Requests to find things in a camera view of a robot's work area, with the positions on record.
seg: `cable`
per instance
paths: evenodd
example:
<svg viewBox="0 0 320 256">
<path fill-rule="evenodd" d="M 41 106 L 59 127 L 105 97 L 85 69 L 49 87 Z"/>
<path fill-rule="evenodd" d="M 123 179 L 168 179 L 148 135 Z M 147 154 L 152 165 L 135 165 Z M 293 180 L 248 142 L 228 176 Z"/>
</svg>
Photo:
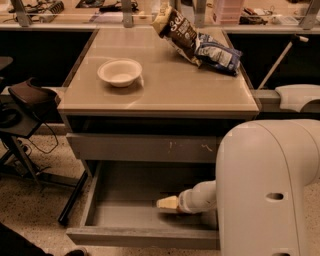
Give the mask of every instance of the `cable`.
<svg viewBox="0 0 320 256">
<path fill-rule="evenodd" d="M 47 123 L 43 123 L 45 126 L 47 126 L 47 128 L 51 131 L 52 135 L 54 136 L 55 139 L 55 145 L 49 150 L 49 151 L 44 151 L 43 149 L 39 148 L 33 141 L 30 140 L 30 138 L 28 139 L 28 141 L 40 152 L 42 152 L 43 154 L 50 154 L 53 150 L 55 150 L 58 145 L 59 145 L 59 141 L 57 138 L 57 135 L 55 134 L 55 132 L 52 130 L 52 128 L 47 124 Z"/>
</svg>

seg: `metal table leg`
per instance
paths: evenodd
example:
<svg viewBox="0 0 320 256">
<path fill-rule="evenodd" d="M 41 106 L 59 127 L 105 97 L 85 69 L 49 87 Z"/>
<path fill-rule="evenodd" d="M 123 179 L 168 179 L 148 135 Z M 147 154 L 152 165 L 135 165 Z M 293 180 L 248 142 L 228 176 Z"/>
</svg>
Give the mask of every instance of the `metal table leg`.
<svg viewBox="0 0 320 256">
<path fill-rule="evenodd" d="M 26 171 L 30 172 L 36 181 L 36 183 L 41 187 L 41 183 L 36 175 L 36 172 L 33 169 L 32 163 L 29 157 L 21 148 L 16 136 L 2 136 L 2 141 L 7 145 L 12 154 L 16 156 L 16 158 L 20 161 L 22 166 L 26 169 Z"/>
<path fill-rule="evenodd" d="M 73 190 L 67 204 L 65 205 L 62 213 L 60 214 L 60 217 L 58 219 L 59 223 L 63 226 L 66 226 L 68 223 L 68 215 L 79 195 L 79 193 L 81 192 L 86 180 L 88 177 L 88 173 L 86 171 L 83 172 L 81 178 L 79 179 L 75 189 Z"/>
</svg>

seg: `table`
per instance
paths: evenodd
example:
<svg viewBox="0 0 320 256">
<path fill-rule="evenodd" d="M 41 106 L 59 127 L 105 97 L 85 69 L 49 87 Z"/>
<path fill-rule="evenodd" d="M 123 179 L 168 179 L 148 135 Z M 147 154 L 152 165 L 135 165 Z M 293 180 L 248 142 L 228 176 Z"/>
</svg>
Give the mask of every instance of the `table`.
<svg viewBox="0 0 320 256">
<path fill-rule="evenodd" d="M 227 45 L 221 29 L 200 31 Z M 138 61 L 141 77 L 127 88 L 103 83 L 97 70 L 112 58 Z M 218 232 L 199 216 L 166 217 L 154 205 L 213 179 L 219 136 L 259 113 L 241 72 L 198 69 L 151 26 L 110 25 L 99 29 L 58 111 L 92 176 L 80 227 L 67 230 L 76 244 L 219 247 Z"/>
</svg>

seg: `blue snack bag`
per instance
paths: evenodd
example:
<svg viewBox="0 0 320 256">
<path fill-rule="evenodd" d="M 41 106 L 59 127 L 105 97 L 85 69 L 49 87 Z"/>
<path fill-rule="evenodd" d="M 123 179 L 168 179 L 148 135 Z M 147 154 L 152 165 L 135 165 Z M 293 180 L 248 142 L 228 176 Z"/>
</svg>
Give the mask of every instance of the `blue snack bag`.
<svg viewBox="0 0 320 256">
<path fill-rule="evenodd" d="M 236 76 L 242 52 L 224 46 L 210 35 L 198 33 L 195 56 L 218 71 Z"/>
</svg>

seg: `bowl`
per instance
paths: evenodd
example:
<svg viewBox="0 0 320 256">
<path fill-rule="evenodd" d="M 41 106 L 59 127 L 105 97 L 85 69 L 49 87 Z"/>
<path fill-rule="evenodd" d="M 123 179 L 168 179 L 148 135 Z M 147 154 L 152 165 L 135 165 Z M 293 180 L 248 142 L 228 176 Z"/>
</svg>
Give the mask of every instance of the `bowl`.
<svg viewBox="0 0 320 256">
<path fill-rule="evenodd" d="M 98 76 L 115 87 L 127 87 L 142 72 L 140 63 L 132 59 L 114 59 L 103 63 L 98 69 Z"/>
</svg>

